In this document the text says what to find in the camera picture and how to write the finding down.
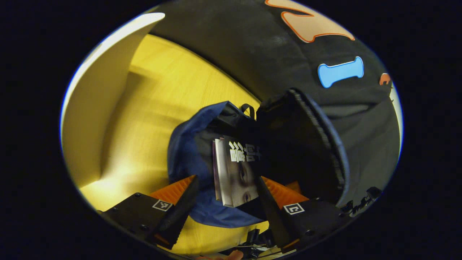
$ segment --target backpack strap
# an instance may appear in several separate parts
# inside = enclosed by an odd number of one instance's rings
[[[250,117],[255,120],[255,109],[251,105],[245,103],[241,106],[241,111],[244,113],[247,109],[250,109]]]

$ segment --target black fabric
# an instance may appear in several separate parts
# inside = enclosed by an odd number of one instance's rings
[[[155,11],[166,16],[152,34],[216,64],[260,100],[291,87],[308,93],[321,106],[379,103],[390,93],[389,87],[378,84],[387,71],[374,52],[357,38],[338,35],[304,43],[280,16],[283,11],[296,11],[268,6],[262,0],[174,0]],[[351,62],[356,56],[364,62],[362,78],[341,80],[329,89],[321,86],[320,64]]]
[[[357,176],[359,189],[347,196],[355,205],[369,187],[386,185],[398,160],[399,128],[389,101],[390,87],[379,85],[387,70],[360,39],[327,35],[305,43],[281,18],[283,11],[301,13],[268,6],[263,0],[175,0],[155,11],[166,16],[151,34],[201,55],[258,99],[295,87],[326,107],[347,144],[352,174]],[[362,78],[322,87],[317,75],[320,64],[351,62],[356,56],[364,62]]]
[[[314,105],[295,89],[261,104],[257,124],[267,151],[264,176],[284,185],[298,181],[303,195],[335,205],[349,188],[349,166],[335,129]]]

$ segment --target book cover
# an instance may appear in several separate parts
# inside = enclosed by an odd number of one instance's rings
[[[232,207],[238,207],[258,197],[255,176],[261,160],[260,147],[230,136],[224,136],[221,143],[225,147]]]

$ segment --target book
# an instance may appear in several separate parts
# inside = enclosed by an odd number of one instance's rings
[[[224,136],[213,141],[215,195],[224,206],[238,207],[258,197],[255,177],[261,160],[260,147]]]

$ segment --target wooden floor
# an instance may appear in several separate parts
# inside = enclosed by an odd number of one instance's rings
[[[137,49],[127,89],[108,125],[102,177],[80,189],[88,202],[107,210],[135,192],[150,194],[169,184],[167,147],[180,123],[200,108],[229,100],[236,106],[259,101],[219,69],[165,39],[147,35]],[[172,252],[210,254],[245,241],[255,227],[226,229],[188,217]]]

